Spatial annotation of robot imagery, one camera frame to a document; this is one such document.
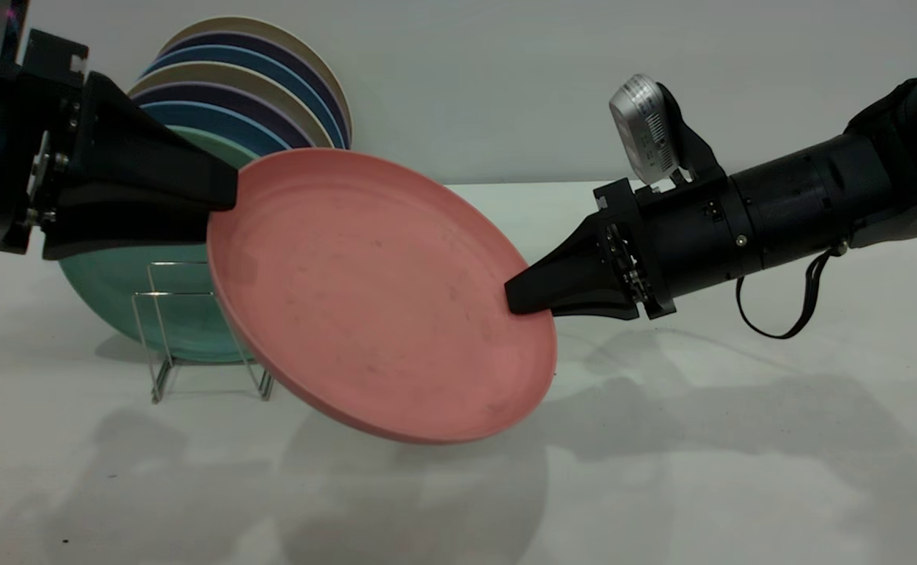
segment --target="white wall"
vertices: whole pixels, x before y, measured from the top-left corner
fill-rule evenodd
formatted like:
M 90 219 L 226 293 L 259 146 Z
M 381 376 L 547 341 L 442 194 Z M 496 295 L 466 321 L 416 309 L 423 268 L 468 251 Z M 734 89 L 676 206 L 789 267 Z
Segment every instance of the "white wall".
M 126 87 L 175 31 L 232 13 L 329 61 L 358 150 L 443 182 L 629 174 L 606 101 L 635 72 L 730 172 L 837 135 L 917 75 L 917 0 L 34 0 L 29 23 Z

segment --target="beige plate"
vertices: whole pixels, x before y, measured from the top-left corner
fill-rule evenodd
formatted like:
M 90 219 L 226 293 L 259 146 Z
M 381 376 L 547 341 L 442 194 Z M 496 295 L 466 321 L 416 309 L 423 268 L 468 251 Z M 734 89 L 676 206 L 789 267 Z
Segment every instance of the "beige plate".
M 255 18 L 221 16 L 205 19 L 190 25 L 173 36 L 172 39 L 169 39 L 168 42 L 165 43 L 165 46 L 162 47 L 162 51 L 167 50 L 175 43 L 182 42 L 183 39 L 192 35 L 225 31 L 246 33 L 247 35 L 255 35 L 267 39 L 269 42 L 278 44 L 278 46 L 289 50 L 291 53 L 301 57 L 304 62 L 307 62 L 311 68 L 315 69 L 315 72 L 318 72 L 318 75 L 321 76 L 322 80 L 325 80 L 326 85 L 333 91 L 333 96 L 339 101 L 340 107 L 343 108 L 344 117 L 347 119 L 347 129 L 350 133 L 350 139 L 354 139 L 354 119 L 350 115 L 350 104 L 347 103 L 347 94 L 344 93 L 343 86 L 340 84 L 339 80 L 337 80 L 336 75 L 333 75 L 333 69 L 330 69 L 329 65 L 318 56 L 318 53 L 311 50 L 311 47 L 308 47 L 307 44 L 291 35 L 285 29 Z
M 287 118 L 301 128 L 316 147 L 332 147 L 333 140 L 329 138 L 322 122 L 308 110 L 301 99 L 294 96 L 290 90 L 280 86 L 275 80 L 267 76 L 250 71 L 247 68 L 237 67 L 225 62 L 181 62 L 162 67 L 149 75 L 145 75 L 129 91 L 129 97 L 138 96 L 147 89 L 155 86 L 168 85 L 172 82 L 214 82 L 215 85 L 229 86 L 246 93 L 255 94 L 266 100 L 273 107 L 285 112 Z

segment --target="plate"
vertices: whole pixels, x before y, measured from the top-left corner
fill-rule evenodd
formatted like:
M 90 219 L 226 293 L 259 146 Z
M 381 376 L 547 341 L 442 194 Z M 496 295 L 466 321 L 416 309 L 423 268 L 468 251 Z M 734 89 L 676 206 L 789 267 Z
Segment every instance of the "plate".
M 165 47 L 162 48 L 161 53 L 167 53 L 167 51 L 171 50 L 177 43 L 189 39 L 194 35 L 206 35 L 206 33 L 217 32 L 242 33 L 242 35 L 257 36 L 268 42 L 278 44 L 278 46 L 285 48 L 285 50 L 293 53 L 297 58 L 304 61 L 308 67 L 315 71 L 315 74 L 322 79 L 326 86 L 332 90 L 333 95 L 337 99 L 337 103 L 339 103 L 340 109 L 344 113 L 344 117 L 347 119 L 347 130 L 350 133 L 348 138 L 353 139 L 354 122 L 350 114 L 350 104 L 347 102 L 347 94 L 344 93 L 340 80 L 333 74 L 333 69 L 329 68 L 329 65 L 318 56 L 318 53 L 315 53 L 311 47 L 308 47 L 307 44 L 296 36 L 287 32 L 286 29 L 254 18 L 240 16 L 210 18 L 194 23 L 177 33 L 177 35 L 174 35 L 165 43 Z
M 377 436 L 461 443 L 543 400 L 550 312 L 512 315 L 527 268 L 504 233 L 436 182 L 351 151 L 283 151 L 242 169 L 211 214 L 218 301 L 294 394 Z
M 197 101 L 201 104 L 212 104 L 257 122 L 292 148 L 311 146 L 301 129 L 272 104 L 230 86 L 214 85 L 210 82 L 173 82 L 171 85 L 147 89 L 133 100 L 137 104 L 150 104 L 156 101 Z
M 196 101 L 156 101 L 141 104 L 141 110 L 167 126 L 203 129 L 240 144 L 257 155 L 290 149 L 289 144 L 253 119 L 236 111 Z
M 228 86 L 229 89 L 250 93 L 257 99 L 267 101 L 273 108 L 289 117 L 290 121 L 304 133 L 312 147 L 333 146 L 333 140 L 329 138 L 326 129 L 322 128 L 322 123 L 290 90 L 267 76 L 234 64 L 183 62 L 169 65 L 143 76 L 129 91 L 128 96 L 138 97 L 145 90 L 172 85 L 176 82 L 210 82 L 214 85 Z
M 324 92 L 326 99 L 323 100 L 319 92 L 322 92 L 325 86 L 318 85 L 317 92 L 315 87 L 301 78 L 303 68 L 289 68 L 267 55 L 240 46 L 192 46 L 170 51 L 156 60 L 145 72 L 146 74 L 154 72 L 170 64 L 197 61 L 226 62 L 226 64 L 248 68 L 275 80 L 310 108 L 312 114 L 315 114 L 323 128 L 329 133 L 330 138 L 333 139 L 333 146 L 348 149 L 347 129 L 344 125 L 342 111 L 336 106 L 336 101 L 328 90 Z
M 171 126 L 190 143 L 211 151 L 232 167 L 242 168 L 256 156 L 214 133 Z M 131 296 L 150 290 L 147 265 L 152 261 L 199 261 L 189 267 L 155 268 L 158 290 L 177 293 L 204 293 L 213 290 L 208 271 L 206 246 L 122 247 L 117 250 L 82 253 L 60 261 L 60 269 L 75 292 L 89 308 L 118 332 L 140 343 L 141 335 L 134 317 Z M 166 336 L 173 356 L 204 363 L 239 361 L 238 346 L 219 310 L 210 297 L 175 297 L 159 301 Z M 165 351 L 155 305 L 139 299 L 141 328 L 147 346 Z

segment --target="teal plate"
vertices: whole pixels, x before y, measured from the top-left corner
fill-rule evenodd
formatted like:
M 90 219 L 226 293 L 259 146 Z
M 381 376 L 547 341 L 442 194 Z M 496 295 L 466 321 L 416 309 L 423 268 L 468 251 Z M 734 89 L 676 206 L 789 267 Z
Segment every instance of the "teal plate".
M 239 144 L 213 133 L 200 129 L 172 129 L 232 167 L 240 169 L 257 158 Z M 140 342 L 141 332 L 131 299 L 135 292 L 152 290 L 147 266 L 155 261 L 198 262 L 153 267 L 155 290 L 170 293 L 213 292 L 210 269 L 207 268 L 207 249 L 202 244 L 122 247 L 83 253 L 62 260 L 60 269 L 93 312 L 122 335 Z M 231 363 L 242 358 L 214 297 L 160 297 L 158 304 L 172 357 L 204 363 Z M 154 299 L 138 297 L 136 306 L 147 346 L 164 352 L 166 340 L 162 339 L 159 329 Z

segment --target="dish rack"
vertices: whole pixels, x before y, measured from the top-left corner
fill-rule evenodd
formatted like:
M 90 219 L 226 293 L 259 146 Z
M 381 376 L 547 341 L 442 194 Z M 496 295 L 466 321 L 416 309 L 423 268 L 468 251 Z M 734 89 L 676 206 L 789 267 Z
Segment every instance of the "dish rack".
M 207 290 L 206 292 L 200 293 L 173 293 L 168 290 L 160 290 L 155 285 L 155 271 L 160 268 L 188 268 L 192 265 L 207 265 L 206 261 L 153 261 L 150 264 L 147 264 L 147 284 L 149 285 L 149 290 L 137 290 L 131 296 L 131 307 L 134 308 L 134 319 L 136 326 L 138 326 L 138 333 L 141 337 L 141 347 L 145 350 L 145 356 L 147 358 L 147 372 L 151 375 L 152 380 L 152 389 L 151 389 L 151 401 L 153 404 L 158 404 L 165 398 L 165 387 L 169 382 L 169 376 L 174 373 L 174 369 L 183 364 L 190 365 L 232 365 L 232 366 L 242 366 L 246 368 L 246 373 L 249 376 L 249 379 L 253 382 L 253 389 L 257 391 L 257 394 L 260 395 L 260 400 L 268 401 L 271 398 L 271 393 L 273 391 L 273 377 L 269 374 L 267 370 L 264 369 L 262 372 L 262 378 L 257 379 L 257 372 L 253 369 L 255 362 L 250 361 L 246 356 L 246 347 L 243 346 L 242 341 L 236 336 L 235 330 L 231 328 L 227 318 L 225 318 L 225 325 L 228 328 L 228 332 L 231 334 L 231 339 L 235 342 L 235 347 L 238 350 L 239 361 L 233 363 L 200 363 L 200 362 L 187 362 L 182 359 L 178 359 L 172 355 L 172 351 L 169 348 L 169 338 L 165 328 L 165 320 L 162 318 L 162 309 L 159 304 L 160 300 L 211 300 L 214 301 L 215 305 L 218 307 L 218 310 L 221 309 L 221 305 L 217 303 L 217 296 L 213 290 Z M 147 346 L 147 340 L 145 339 L 144 326 L 141 319 L 141 310 L 138 308 L 138 303 L 141 300 L 151 299 L 155 306 L 155 314 L 158 318 L 158 329 L 162 335 L 162 344 L 165 348 L 165 358 L 162 359 L 161 364 L 158 369 L 155 368 L 155 357 L 156 352 L 153 351 L 150 347 Z

